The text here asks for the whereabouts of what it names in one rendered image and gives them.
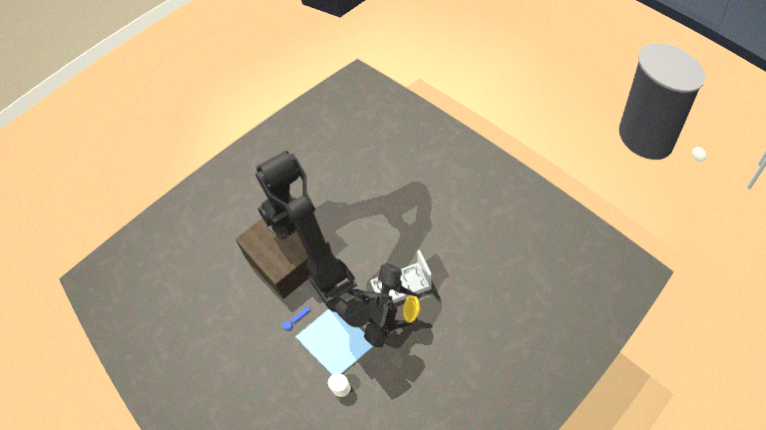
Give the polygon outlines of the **white cylinder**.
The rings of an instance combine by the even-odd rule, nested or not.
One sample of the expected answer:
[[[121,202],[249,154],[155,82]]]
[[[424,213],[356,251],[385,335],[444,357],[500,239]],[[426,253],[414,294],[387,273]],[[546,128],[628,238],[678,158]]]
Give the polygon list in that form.
[[[328,386],[330,387],[333,394],[337,397],[343,397],[347,394],[349,394],[351,390],[351,386],[346,378],[346,376],[342,374],[335,374],[332,375],[328,379]]]

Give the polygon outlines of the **white dish rack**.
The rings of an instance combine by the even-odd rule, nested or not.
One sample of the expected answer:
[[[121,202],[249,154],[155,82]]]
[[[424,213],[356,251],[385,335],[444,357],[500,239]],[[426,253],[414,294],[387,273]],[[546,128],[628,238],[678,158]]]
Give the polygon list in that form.
[[[401,276],[401,280],[403,281],[402,285],[416,294],[420,294],[432,289],[431,288],[431,272],[423,257],[424,256],[421,250],[418,250],[418,263],[402,268],[402,276]],[[378,278],[370,280],[370,281],[371,281],[373,290],[380,293],[381,287],[382,287],[382,281],[379,281]],[[393,289],[390,290],[389,295],[393,296],[392,298],[392,300],[394,301],[393,303],[403,300],[404,298],[407,298],[409,296],[403,293],[397,293]]]

